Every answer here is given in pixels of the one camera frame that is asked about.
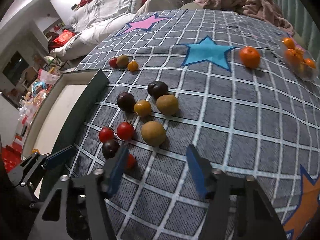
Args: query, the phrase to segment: blue star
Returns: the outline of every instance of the blue star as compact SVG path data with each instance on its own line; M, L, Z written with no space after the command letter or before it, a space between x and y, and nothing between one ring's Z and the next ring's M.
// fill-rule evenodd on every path
M209 36L198 43L183 45L188 46L188 52L181 66L209 61L231 72L226 53L236 47L217 45Z

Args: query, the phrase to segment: round brown fruit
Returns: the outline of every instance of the round brown fruit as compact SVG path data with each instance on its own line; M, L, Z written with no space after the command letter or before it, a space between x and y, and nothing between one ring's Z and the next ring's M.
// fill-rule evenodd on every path
M179 109L178 99L174 95L164 95L156 102L158 110L165 115L173 115Z
M135 103L134 96L128 92L123 92L118 95L117 105L125 112L132 112Z
M120 55L117 58L117 65L119 68L127 68L128 63L129 63L129 58L126 55Z
M165 129L162 124L156 121L150 121L142 125L141 136L151 146L159 146L166 138Z
M120 145L115 140L106 141L102 146L102 154L104 158L110 159L116 155L117 150L119 149Z
M158 99L168 93L168 85L162 81L153 81L148 85L148 93Z
M134 105L133 110L138 116L145 117L151 113L151 104L146 100L140 100Z

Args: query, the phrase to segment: open box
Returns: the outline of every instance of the open box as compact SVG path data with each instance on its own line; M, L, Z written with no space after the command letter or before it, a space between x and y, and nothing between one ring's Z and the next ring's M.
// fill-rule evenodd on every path
M55 153L73 145L88 110L108 83L101 69L62 74L31 124L22 155L28 157L33 149L41 154Z

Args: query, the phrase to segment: pink blanket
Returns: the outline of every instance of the pink blanket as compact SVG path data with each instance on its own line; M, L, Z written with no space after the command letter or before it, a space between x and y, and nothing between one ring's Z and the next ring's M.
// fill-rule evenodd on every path
M204 9L231 10L262 21L270 22L294 35L293 26L283 18L282 12L273 0L195 0Z

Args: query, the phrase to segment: star pattern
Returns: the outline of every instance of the star pattern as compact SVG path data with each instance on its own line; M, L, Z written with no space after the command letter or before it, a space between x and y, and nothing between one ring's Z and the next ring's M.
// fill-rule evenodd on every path
M158 14L155 13L154 15L151 15L147 19L137 21L137 22L129 22L127 25L129 26L128 29L126 29L124 32L120 33L119 35L128 33L133 30L144 30L144 31L151 31L152 27L155 25L155 23L170 19L171 17L158 17Z
M284 223L286 234L290 240L296 240L306 224L313 218L319 206L320 179L314 181L307 171L300 166L301 195L294 213Z
M198 43L183 45L188 46L188 52L181 66L209 61L231 72L226 53L236 47L217 45L209 36Z

